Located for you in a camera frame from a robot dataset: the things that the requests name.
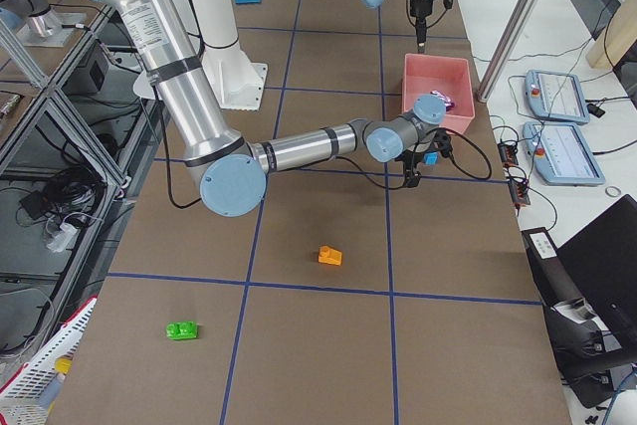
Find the small blue block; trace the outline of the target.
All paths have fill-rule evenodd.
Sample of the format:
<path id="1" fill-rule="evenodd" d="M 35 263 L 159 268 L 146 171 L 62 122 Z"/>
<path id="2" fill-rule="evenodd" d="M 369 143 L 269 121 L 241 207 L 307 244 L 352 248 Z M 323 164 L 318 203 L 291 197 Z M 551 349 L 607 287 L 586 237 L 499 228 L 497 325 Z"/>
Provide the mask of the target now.
<path id="1" fill-rule="evenodd" d="M 423 157 L 423 163 L 425 165 L 435 165 L 438 162 L 438 153 L 437 152 L 428 152 Z"/>

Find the purple sloped block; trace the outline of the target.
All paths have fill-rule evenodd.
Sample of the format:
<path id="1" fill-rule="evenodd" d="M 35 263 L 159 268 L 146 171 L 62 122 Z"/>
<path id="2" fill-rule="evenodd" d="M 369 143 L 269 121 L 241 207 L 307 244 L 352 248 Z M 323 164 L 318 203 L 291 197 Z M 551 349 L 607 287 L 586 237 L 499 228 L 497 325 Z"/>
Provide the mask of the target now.
<path id="1" fill-rule="evenodd" d="M 437 97 L 439 100 L 441 100 L 444 103 L 446 111 L 451 110 L 456 105 L 456 103 L 454 102 L 454 100 L 451 97 L 445 95 L 442 92 L 431 91 L 430 94 L 435 96 L 435 97 Z"/>

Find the orange sloped block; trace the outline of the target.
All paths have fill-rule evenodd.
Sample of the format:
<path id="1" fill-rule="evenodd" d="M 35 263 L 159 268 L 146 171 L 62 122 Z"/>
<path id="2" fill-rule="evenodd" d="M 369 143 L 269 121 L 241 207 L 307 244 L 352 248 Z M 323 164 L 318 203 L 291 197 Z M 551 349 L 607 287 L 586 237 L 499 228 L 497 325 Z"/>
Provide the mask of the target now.
<path id="1" fill-rule="evenodd" d="M 328 245 L 322 245 L 318 249 L 318 261 L 321 264 L 341 266 L 342 251 L 332 248 Z"/>

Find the pink plastic box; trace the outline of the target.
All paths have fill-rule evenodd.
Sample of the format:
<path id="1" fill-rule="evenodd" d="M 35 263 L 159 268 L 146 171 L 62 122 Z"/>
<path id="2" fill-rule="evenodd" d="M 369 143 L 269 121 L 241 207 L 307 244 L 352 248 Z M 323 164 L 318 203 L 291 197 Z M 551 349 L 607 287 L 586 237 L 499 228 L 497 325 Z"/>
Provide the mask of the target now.
<path id="1" fill-rule="evenodd" d="M 475 118 L 474 94 L 466 59 L 406 54 L 402 79 L 402 110 L 413 108 L 417 98 L 436 91 L 453 104 L 442 125 L 465 133 Z"/>

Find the lower teach pendant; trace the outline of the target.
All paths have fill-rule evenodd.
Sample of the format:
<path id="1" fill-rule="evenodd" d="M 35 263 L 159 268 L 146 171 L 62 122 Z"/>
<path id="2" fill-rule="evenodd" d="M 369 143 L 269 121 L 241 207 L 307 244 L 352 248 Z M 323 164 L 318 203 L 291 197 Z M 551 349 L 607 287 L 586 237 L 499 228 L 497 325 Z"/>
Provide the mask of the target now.
<path id="1" fill-rule="evenodd" d="M 598 186 L 605 176 L 574 122 L 527 121 L 523 144 L 531 169 L 553 186 Z"/>

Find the teach pendant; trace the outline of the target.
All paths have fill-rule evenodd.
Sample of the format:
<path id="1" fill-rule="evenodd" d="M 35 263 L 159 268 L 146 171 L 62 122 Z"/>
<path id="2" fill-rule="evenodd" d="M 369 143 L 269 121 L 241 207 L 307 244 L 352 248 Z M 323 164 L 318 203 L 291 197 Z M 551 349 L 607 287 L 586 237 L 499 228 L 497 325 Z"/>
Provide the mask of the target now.
<path id="1" fill-rule="evenodd" d="M 531 169 L 553 186 L 598 186 L 605 176 L 574 122 L 527 121 L 523 144 Z"/>
<path id="2" fill-rule="evenodd" d="M 538 119 L 577 124 L 590 121 L 580 79 L 575 74 L 529 70 L 525 93 L 527 105 Z"/>

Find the upper teach pendant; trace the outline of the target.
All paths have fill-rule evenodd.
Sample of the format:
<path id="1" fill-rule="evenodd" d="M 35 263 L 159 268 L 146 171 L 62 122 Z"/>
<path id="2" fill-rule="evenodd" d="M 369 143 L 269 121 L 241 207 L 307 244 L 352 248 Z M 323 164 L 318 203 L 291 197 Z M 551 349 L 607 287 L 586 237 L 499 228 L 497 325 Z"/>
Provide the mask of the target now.
<path id="1" fill-rule="evenodd" d="M 525 93 L 527 105 L 538 119 L 577 124 L 590 121 L 580 79 L 575 74 L 529 70 Z"/>

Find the green block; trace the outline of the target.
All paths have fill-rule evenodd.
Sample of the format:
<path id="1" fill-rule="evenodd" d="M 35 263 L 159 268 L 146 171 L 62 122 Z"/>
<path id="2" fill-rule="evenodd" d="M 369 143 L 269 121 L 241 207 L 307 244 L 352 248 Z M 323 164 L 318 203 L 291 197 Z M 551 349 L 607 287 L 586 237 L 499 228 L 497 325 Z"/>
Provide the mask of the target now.
<path id="1" fill-rule="evenodd" d="M 198 333 L 198 323 L 193 320 L 170 322 L 165 327 L 166 337 L 170 340 L 190 340 L 196 339 Z"/>

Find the white plastic basket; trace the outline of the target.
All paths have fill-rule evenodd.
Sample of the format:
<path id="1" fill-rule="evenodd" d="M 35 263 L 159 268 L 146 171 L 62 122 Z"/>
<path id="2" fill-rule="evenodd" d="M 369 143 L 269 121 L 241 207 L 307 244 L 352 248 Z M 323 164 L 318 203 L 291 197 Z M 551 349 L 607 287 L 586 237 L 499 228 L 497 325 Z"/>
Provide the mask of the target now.
<path id="1" fill-rule="evenodd" d="M 2 424 L 45 424 L 71 361 L 88 326 L 98 297 L 90 297 L 58 332 L 1 387 Z"/>

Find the aluminium frame post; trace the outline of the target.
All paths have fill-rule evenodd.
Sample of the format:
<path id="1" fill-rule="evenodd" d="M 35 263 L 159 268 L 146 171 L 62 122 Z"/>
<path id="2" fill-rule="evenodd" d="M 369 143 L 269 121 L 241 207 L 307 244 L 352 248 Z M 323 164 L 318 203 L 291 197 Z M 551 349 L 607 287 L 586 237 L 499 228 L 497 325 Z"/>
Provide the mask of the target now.
<path id="1" fill-rule="evenodd" d="M 514 51 L 537 1 L 538 0 L 518 0 L 478 87 L 477 100 L 479 102 L 485 103 L 494 91 L 496 83 Z"/>

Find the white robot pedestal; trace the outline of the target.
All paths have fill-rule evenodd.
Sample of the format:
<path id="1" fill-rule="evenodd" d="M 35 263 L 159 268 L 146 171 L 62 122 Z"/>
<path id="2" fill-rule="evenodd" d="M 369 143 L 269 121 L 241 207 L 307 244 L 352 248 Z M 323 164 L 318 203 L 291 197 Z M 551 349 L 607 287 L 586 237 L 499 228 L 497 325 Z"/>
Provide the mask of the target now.
<path id="1" fill-rule="evenodd" d="M 260 108 L 268 66 L 243 51 L 231 0 L 192 0 L 204 44 L 202 66 L 223 109 Z"/>

